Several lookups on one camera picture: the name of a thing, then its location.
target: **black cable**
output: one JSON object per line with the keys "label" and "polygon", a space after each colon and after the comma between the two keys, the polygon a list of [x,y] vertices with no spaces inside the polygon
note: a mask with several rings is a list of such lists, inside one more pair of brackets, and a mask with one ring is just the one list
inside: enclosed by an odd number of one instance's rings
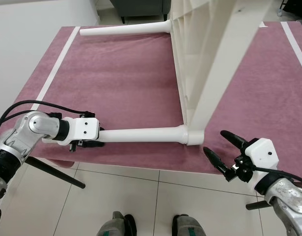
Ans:
{"label": "black cable", "polygon": [[26,113],[29,113],[29,112],[35,112],[35,110],[26,110],[26,111],[21,111],[21,112],[15,113],[13,115],[10,115],[10,116],[8,116],[7,118],[5,118],[3,120],[3,123],[6,122],[7,120],[10,120],[10,119],[14,118],[14,117],[17,117],[19,115],[26,114]]}
{"label": "black cable", "polygon": [[0,127],[2,125],[2,123],[4,122],[4,120],[6,119],[7,115],[16,107],[23,105],[23,104],[27,104],[27,103],[36,103],[36,104],[41,104],[41,105],[45,105],[45,106],[49,106],[49,107],[55,107],[67,112],[71,112],[71,113],[76,113],[76,114],[87,114],[89,112],[85,111],[85,112],[81,112],[81,111],[76,111],[76,110],[72,110],[66,107],[62,107],[53,103],[49,103],[49,102],[43,102],[43,101],[37,101],[37,100],[25,100],[25,101],[21,101],[21,102],[17,102],[15,104],[13,104],[12,106],[10,106],[1,116],[0,118]]}
{"label": "black cable", "polygon": [[279,174],[279,175],[290,177],[290,178],[293,178],[293,179],[296,179],[296,180],[302,182],[302,178],[301,177],[293,175],[293,174],[285,172],[285,171],[272,170],[272,169],[261,168],[261,167],[256,167],[256,166],[253,166],[252,169],[254,171],[262,171],[262,172]]}

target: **dark gray chair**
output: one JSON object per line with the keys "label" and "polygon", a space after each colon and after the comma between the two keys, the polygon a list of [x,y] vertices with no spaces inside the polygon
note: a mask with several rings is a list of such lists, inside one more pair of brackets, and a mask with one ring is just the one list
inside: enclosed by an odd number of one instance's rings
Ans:
{"label": "dark gray chair", "polygon": [[171,0],[110,0],[116,8],[122,23],[125,23],[126,16],[155,16],[167,14],[170,11]]}

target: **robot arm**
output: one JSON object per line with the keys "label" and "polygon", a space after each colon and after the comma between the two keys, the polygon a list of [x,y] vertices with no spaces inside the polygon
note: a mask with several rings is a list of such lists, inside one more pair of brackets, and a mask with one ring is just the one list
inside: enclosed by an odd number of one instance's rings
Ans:
{"label": "robot arm", "polygon": [[272,141],[261,138],[247,142],[225,130],[221,131],[221,135],[237,147],[241,155],[235,158],[231,168],[227,168],[213,151],[204,147],[204,153],[214,167],[222,172],[227,181],[238,177],[247,182],[250,189],[264,195],[268,206],[274,207],[283,222],[287,235],[302,236],[302,188],[293,184],[291,177],[295,178],[295,175],[277,171],[278,157]]}
{"label": "robot arm", "polygon": [[98,133],[99,121],[96,118],[61,119],[40,111],[27,113],[13,129],[0,137],[0,198],[7,183],[41,139],[74,147],[78,141],[98,139]]}

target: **black table leg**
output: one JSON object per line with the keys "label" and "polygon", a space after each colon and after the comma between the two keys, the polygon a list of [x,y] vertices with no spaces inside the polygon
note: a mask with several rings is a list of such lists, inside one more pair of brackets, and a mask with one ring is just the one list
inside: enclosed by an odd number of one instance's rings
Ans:
{"label": "black table leg", "polygon": [[281,10],[284,4],[285,0],[282,1],[282,4],[280,5],[279,9]]}
{"label": "black table leg", "polygon": [[85,184],[76,180],[75,178],[72,178],[68,175],[66,175],[65,173],[55,169],[54,167],[50,166],[50,165],[47,165],[45,164],[44,162],[32,157],[32,156],[29,156],[26,161],[25,161],[27,164],[33,166],[33,167],[36,167],[42,171],[45,171],[57,178],[60,178],[70,184],[73,184],[79,188],[85,188]]}

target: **white tape line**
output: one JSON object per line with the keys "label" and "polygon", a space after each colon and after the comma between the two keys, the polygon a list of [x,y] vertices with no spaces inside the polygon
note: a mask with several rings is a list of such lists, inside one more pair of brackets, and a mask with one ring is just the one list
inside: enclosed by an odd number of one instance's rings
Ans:
{"label": "white tape line", "polygon": [[[73,40],[75,39],[75,37],[77,36],[78,32],[80,30],[80,26],[75,27],[70,35],[70,37],[68,38],[66,44],[64,45],[64,47],[62,48],[62,51],[56,61],[56,63],[54,64],[47,80],[44,83],[44,86],[42,87],[41,91],[39,92],[37,99],[38,101],[42,101],[47,90],[49,89],[49,86],[52,84],[52,81],[54,80],[54,77],[56,76],[57,71],[59,70],[62,61],[64,60]],[[33,106],[31,107],[31,110],[36,110],[38,108],[39,104],[34,103]]]}
{"label": "white tape line", "polygon": [[290,30],[289,25],[287,24],[287,22],[281,22],[281,24],[282,24],[282,27],[285,31],[285,34],[286,34],[287,38],[288,38],[288,41],[289,41],[290,45],[292,46],[292,48],[293,48],[293,50],[294,50],[294,52],[295,52],[295,54],[296,54],[296,56],[297,56],[297,58],[300,62],[300,65],[302,65],[302,51],[301,51],[301,49],[300,49],[293,33],[292,33],[292,31]]}
{"label": "white tape line", "polygon": [[267,27],[263,21],[261,21],[260,25],[259,25],[259,28],[263,28],[263,27]]}

